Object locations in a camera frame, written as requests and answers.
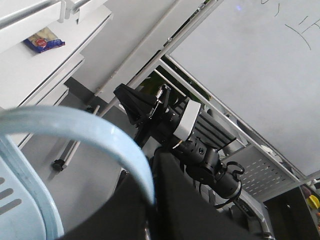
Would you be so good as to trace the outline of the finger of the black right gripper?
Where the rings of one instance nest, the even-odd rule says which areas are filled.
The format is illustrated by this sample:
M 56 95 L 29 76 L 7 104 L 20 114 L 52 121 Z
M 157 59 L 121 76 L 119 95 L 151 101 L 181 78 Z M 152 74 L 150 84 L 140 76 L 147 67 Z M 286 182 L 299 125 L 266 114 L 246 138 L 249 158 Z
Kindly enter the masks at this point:
M 132 89 L 123 83 L 116 87 L 113 93 L 125 109 L 132 125 L 145 124 L 160 118 L 160 105 L 157 105 L 159 102 L 155 95 Z

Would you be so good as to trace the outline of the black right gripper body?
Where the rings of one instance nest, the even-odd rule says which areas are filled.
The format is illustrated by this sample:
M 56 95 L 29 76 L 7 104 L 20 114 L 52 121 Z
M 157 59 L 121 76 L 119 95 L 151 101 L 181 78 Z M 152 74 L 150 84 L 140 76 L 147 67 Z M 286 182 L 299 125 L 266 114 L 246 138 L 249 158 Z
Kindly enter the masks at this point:
M 189 97 L 184 96 L 175 104 L 169 104 L 171 88 L 163 84 L 156 95 L 156 103 L 147 116 L 146 120 L 137 124 L 137 133 L 134 141 L 142 148 L 149 138 L 155 139 L 162 146 L 169 144 L 171 140 L 176 140 L 173 133 L 180 123 L 182 113 L 177 112 L 176 108 L 189 100 Z

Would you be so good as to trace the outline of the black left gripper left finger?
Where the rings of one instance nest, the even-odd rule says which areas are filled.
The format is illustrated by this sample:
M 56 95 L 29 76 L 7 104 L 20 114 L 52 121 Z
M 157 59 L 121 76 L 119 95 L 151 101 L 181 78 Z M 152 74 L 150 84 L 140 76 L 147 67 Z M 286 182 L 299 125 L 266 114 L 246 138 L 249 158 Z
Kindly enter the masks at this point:
M 144 240 L 146 205 L 137 183 L 127 174 L 111 198 L 62 240 Z

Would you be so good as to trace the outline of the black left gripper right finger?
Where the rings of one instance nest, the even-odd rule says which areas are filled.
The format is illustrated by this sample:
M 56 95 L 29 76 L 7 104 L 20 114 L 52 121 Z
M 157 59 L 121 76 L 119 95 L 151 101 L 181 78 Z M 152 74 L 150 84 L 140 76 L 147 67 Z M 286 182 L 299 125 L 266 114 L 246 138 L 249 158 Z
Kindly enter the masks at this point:
M 171 153 L 154 152 L 155 196 L 162 240 L 259 240 L 206 202 Z

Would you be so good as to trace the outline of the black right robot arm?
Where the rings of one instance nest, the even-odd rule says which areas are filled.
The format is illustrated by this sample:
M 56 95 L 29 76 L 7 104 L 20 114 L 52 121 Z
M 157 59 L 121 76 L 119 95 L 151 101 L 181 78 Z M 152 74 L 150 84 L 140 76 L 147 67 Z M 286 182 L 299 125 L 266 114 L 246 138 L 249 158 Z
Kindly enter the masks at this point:
M 264 240 L 274 238 L 269 216 L 260 204 L 242 195 L 240 176 L 245 168 L 235 161 L 222 163 L 219 150 L 236 138 L 226 133 L 201 103 L 185 97 L 170 104 L 171 88 L 163 84 L 155 95 L 120 84 L 114 94 L 128 119 L 137 128 L 134 141 L 143 147 L 149 138 L 155 139 L 185 166 L 186 173 L 199 183 L 209 186 L 225 199 L 215 206 L 221 209 L 233 203 L 251 226 L 258 224 Z

